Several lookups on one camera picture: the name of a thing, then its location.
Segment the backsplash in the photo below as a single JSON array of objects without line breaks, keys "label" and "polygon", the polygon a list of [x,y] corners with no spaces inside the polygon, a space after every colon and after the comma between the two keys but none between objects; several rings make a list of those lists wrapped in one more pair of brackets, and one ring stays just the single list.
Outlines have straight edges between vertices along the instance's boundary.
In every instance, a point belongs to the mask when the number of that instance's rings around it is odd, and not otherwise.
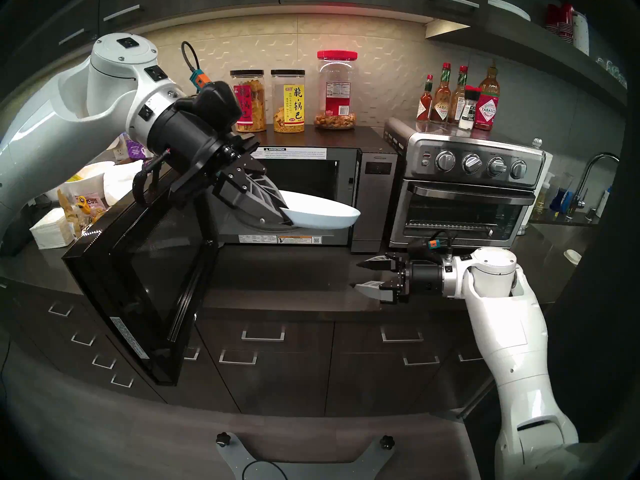
[{"label": "backsplash", "polygon": [[[427,74],[437,87],[443,62],[452,66],[455,88],[460,65],[468,65],[468,83],[478,85],[492,57],[464,47],[424,39],[424,24],[388,18],[345,15],[253,15],[177,25],[144,34],[158,48],[158,63],[187,94],[195,88],[184,63],[181,42],[194,47],[200,68],[212,79],[231,82],[230,70],[264,69],[267,120],[271,106],[271,69],[305,69],[305,112],[313,120],[318,105],[316,53],[349,49],[358,53],[354,106],[357,124],[383,127],[385,119],[413,119]],[[57,71],[69,68],[77,61]],[[496,58],[500,102],[494,130],[519,142],[543,140],[553,154],[551,172],[574,175],[574,187],[594,154],[620,154],[625,120],[578,88],[534,68]],[[0,133],[28,96],[46,80],[31,83],[0,112]],[[599,163],[587,187],[587,207],[596,207],[613,181],[615,165]]]}]

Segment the red bottle cap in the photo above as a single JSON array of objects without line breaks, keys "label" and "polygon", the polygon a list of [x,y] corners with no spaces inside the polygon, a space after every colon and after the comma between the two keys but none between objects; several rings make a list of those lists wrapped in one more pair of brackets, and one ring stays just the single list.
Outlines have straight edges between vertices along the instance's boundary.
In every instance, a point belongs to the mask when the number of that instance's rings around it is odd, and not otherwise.
[{"label": "red bottle cap", "polygon": [[320,60],[357,60],[358,53],[345,49],[323,49],[318,51]]}]

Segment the shelf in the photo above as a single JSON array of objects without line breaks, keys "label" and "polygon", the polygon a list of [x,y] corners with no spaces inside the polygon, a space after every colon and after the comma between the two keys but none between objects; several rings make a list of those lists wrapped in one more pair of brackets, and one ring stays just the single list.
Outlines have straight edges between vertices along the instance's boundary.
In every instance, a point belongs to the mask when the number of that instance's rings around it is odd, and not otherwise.
[{"label": "shelf", "polygon": [[551,74],[586,91],[614,110],[627,110],[627,90],[592,58],[543,27],[490,6],[485,25],[433,27],[429,39],[479,49]]}]

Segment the stack of napkins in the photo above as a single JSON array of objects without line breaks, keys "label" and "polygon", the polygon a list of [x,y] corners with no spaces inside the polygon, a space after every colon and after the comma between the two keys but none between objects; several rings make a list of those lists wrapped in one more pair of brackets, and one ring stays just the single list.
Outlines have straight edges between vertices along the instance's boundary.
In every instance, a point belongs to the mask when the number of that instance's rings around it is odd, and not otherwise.
[{"label": "stack of napkins", "polygon": [[62,208],[54,208],[30,229],[38,249],[61,248],[74,240]]}]

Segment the dark countertop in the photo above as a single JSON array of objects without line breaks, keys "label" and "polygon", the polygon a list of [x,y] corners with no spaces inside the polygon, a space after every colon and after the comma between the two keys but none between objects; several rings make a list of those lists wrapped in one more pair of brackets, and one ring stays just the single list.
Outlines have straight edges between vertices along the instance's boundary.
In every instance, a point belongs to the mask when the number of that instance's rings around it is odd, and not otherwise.
[{"label": "dark countertop", "polygon": [[[530,226],[511,250],[541,305],[555,302],[575,267]],[[30,242],[16,257],[0,258],[0,276],[34,286],[82,294],[62,261],[66,248],[39,250]],[[350,283],[380,280],[387,272],[356,267],[373,255],[346,247],[228,244],[205,295],[201,318],[289,321],[378,321],[424,319],[465,311],[460,299],[411,296],[406,304],[380,305]]]}]

